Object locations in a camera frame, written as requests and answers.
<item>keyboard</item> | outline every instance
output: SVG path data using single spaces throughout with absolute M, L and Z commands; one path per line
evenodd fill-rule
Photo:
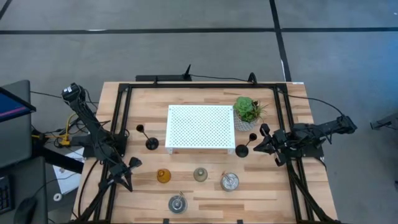
M 9 177 L 0 177 L 0 215 L 14 209 L 11 193 Z

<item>round black base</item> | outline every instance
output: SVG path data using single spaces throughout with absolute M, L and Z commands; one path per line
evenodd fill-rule
M 157 149 L 157 146 L 159 146 L 159 141 L 156 138 L 149 138 L 145 142 L 145 145 L 147 146 L 147 149 L 155 150 L 155 149 Z
M 249 154 L 249 149 L 245 145 L 238 145 L 235 148 L 235 153 L 240 158 L 245 158 Z

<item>white plant pot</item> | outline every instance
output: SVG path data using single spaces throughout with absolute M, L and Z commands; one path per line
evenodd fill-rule
M 241 118 L 239 118 L 238 114 L 236 113 L 236 111 L 234 110 L 234 126 L 235 129 L 237 129 L 238 131 L 250 131 L 252 130 L 256 123 L 257 123 L 258 119 L 255 119 L 252 122 L 245 122 L 242 121 Z

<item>white paper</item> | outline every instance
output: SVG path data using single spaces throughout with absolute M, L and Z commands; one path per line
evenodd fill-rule
M 83 155 L 83 151 L 84 151 L 84 148 L 81 148 L 79 150 L 76 150 L 75 152 L 68 153 L 65 156 L 74 158 L 80 162 L 84 162 L 83 156 L 81 156 L 81 155 Z M 54 168 L 55 176 L 58 179 L 57 181 L 58 181 L 58 185 L 60 186 L 61 194 L 67 194 L 67 193 L 71 192 L 72 190 L 75 190 L 76 188 L 79 187 L 80 174 L 75 174 L 75 175 L 71 176 L 72 174 L 74 174 L 74 172 L 63 169 L 58 166 L 53 166 L 53 168 Z

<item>white pegboard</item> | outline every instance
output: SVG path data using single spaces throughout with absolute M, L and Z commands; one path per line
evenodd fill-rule
M 235 149 L 232 106 L 169 105 L 166 150 Z

